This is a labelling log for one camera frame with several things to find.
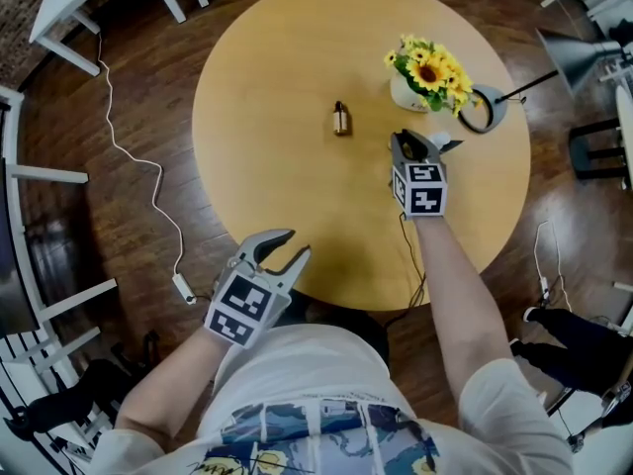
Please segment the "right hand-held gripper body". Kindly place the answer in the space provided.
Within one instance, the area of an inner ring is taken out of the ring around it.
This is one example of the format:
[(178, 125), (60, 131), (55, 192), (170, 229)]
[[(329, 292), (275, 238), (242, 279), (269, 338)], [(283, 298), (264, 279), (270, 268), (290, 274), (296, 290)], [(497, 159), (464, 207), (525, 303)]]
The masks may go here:
[(407, 220), (445, 213), (448, 184), (438, 163), (393, 165), (392, 191)]

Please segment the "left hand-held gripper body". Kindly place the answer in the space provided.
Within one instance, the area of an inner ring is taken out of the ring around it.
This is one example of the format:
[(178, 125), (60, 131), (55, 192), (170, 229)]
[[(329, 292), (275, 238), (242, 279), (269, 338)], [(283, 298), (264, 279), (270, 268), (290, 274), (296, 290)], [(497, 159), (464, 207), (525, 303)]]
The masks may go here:
[(288, 306), (292, 285), (290, 271), (262, 268), (242, 245), (221, 274), (204, 327), (234, 346), (250, 348)]

